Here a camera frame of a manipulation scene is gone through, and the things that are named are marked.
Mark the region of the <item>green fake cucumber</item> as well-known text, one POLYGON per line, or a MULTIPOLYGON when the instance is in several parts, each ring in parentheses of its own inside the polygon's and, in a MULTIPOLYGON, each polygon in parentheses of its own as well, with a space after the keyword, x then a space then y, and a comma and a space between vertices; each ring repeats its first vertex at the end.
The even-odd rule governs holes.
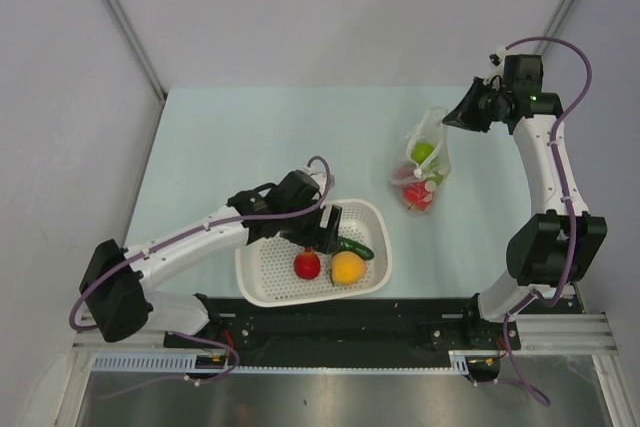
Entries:
POLYGON ((373 250, 369 247, 355 240, 341 236, 338 237, 338 251, 354 253, 364 261, 370 261, 375 257, 373 250))

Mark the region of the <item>red fake pepper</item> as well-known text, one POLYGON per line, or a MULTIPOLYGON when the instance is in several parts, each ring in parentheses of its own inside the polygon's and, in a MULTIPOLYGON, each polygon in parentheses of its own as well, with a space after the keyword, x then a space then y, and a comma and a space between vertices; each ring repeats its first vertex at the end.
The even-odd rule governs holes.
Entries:
POLYGON ((303 280, 315 279, 321 271, 321 261, 316 252, 312 249, 305 249, 294 259, 294 272, 297 277, 303 280))

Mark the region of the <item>orange yellow fake fruit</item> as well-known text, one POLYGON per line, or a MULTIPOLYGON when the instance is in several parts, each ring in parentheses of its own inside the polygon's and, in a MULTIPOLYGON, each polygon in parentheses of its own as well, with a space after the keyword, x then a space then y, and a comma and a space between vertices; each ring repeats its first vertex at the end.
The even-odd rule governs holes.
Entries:
POLYGON ((331 260, 331 280, 336 285, 353 285, 365 275, 366 270, 366 262, 353 252, 340 252, 331 260))

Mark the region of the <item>clear polka dot zip bag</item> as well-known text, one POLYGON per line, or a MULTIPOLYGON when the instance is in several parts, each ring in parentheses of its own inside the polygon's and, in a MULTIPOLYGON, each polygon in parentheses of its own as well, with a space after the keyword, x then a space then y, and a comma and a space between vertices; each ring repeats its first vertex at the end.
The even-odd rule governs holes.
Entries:
POLYGON ((429 213, 441 194, 443 184, 451 172, 447 145, 447 127, 442 123, 447 111, 444 107, 429 107, 421 120, 410 130, 397 149, 397 154, 389 170, 388 183, 397 200, 411 214, 429 213), (422 164, 416 164, 410 157, 417 142, 427 142, 434 146, 431 156, 422 164), (435 198, 429 211, 409 210, 402 199, 402 188, 415 182, 433 181, 436 188, 435 198))

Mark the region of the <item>red fake apple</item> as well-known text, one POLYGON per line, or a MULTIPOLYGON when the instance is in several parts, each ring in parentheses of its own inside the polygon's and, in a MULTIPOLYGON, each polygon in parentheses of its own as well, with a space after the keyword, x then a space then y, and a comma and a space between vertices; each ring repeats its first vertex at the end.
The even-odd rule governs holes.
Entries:
POLYGON ((402 188, 402 199, 409 210, 427 212, 433 204, 437 187, 433 181, 408 184, 402 188))

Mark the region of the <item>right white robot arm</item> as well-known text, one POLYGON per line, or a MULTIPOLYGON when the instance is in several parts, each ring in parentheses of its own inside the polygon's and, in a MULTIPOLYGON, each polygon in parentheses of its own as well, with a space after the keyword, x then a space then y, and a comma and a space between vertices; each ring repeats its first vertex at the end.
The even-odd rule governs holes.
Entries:
POLYGON ((567 110, 543 89, 540 56, 492 55, 493 72, 476 77, 444 125, 486 133, 506 125, 526 174, 531 217, 510 239, 506 270, 474 296, 461 323, 463 340, 484 348, 531 302, 555 306, 581 280, 606 238, 604 218, 591 214, 575 182, 564 140, 567 110))

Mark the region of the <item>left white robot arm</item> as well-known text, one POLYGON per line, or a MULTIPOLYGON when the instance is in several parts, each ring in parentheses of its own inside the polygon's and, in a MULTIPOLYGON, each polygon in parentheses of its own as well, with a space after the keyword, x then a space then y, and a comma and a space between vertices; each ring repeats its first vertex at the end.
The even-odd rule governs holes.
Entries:
POLYGON ((200 222, 134 252, 113 239, 102 242, 79 286, 93 329, 116 343, 156 322, 199 346, 214 344, 221 323, 209 315, 203 296, 172 296, 158 287, 217 252, 273 237, 323 254, 335 252, 342 209, 325 203, 333 184, 330 174, 293 170, 277 184, 236 193, 200 222))

